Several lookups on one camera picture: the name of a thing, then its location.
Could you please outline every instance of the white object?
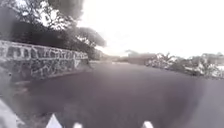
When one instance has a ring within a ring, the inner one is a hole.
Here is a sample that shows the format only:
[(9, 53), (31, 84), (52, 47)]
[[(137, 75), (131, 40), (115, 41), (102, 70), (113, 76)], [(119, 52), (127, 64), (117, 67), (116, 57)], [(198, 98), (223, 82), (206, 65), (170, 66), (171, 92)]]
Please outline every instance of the white object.
[(83, 128), (83, 127), (82, 127), (82, 124), (75, 123), (74, 126), (73, 126), (73, 128)]
[(62, 128), (61, 124), (58, 122), (56, 116), (53, 114), (47, 124), (46, 128)]
[(153, 128), (153, 125), (150, 121), (145, 121), (142, 128)]

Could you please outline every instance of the foliage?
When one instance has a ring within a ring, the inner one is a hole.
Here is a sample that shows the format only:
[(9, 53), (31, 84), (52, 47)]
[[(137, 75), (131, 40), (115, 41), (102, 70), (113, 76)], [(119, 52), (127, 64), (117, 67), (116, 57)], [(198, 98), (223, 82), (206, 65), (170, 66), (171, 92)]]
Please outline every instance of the foliage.
[(74, 20), (79, 20), (82, 15), (83, 2), (84, 0), (48, 0), (50, 6)]
[(88, 44), (91, 47), (105, 46), (105, 40), (97, 33), (95, 30), (91, 28), (78, 28), (76, 30), (76, 37), (83, 43)]
[(8, 16), (12, 17), (10, 20), (0, 19), (0, 38), (93, 55), (94, 47), (104, 46), (105, 40), (91, 28), (76, 27), (82, 3), (83, 0), (1, 0), (0, 8), (7, 8), (1, 13), (13, 13)]

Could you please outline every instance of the bright sky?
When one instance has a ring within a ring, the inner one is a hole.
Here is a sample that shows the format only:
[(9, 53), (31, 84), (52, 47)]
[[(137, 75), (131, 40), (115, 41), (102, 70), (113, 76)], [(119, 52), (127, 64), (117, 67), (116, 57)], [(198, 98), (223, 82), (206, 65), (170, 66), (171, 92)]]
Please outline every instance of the bright sky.
[(105, 38), (111, 55), (224, 53), (223, 0), (85, 0), (81, 19)]

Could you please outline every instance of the road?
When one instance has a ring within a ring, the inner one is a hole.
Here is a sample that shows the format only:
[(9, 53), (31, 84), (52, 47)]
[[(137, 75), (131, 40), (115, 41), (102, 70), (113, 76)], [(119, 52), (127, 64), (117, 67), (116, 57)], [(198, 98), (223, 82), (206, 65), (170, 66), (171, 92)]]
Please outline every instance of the road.
[(144, 66), (98, 63), (88, 72), (20, 87), (13, 95), (16, 107), (11, 103), (11, 108), (29, 127), (36, 128), (46, 126), (52, 113), (66, 128), (75, 122), (84, 128), (140, 128), (146, 120), (155, 128), (210, 128), (214, 121), (207, 127), (204, 122), (210, 119), (202, 116), (209, 115), (201, 113), (212, 107), (208, 100), (219, 101), (204, 99), (212, 95), (204, 94), (205, 81)]

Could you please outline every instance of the stone wall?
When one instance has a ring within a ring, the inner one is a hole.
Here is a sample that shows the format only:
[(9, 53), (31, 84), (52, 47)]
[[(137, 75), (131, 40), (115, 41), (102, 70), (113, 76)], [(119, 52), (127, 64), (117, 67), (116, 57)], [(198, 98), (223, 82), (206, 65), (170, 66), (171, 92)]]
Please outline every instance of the stone wall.
[(86, 53), (0, 40), (0, 67), (12, 81), (44, 79), (76, 72), (87, 64)]

